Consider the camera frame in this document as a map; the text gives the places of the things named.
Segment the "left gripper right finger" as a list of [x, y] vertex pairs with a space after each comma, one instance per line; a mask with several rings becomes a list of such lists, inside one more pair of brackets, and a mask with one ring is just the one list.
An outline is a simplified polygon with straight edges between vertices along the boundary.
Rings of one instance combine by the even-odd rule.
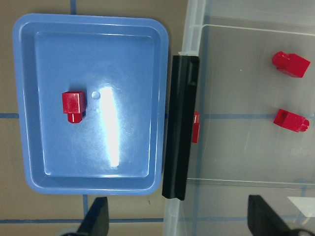
[[253, 236], [314, 236], [309, 230], [291, 229], [260, 195], [248, 196], [247, 225]]

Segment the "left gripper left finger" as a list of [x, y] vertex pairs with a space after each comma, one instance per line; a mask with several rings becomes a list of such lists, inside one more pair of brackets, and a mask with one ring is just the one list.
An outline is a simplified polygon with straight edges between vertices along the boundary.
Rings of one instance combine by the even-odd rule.
[[76, 234], [79, 236], [106, 236], [108, 231], [109, 212], [107, 197], [97, 197]]

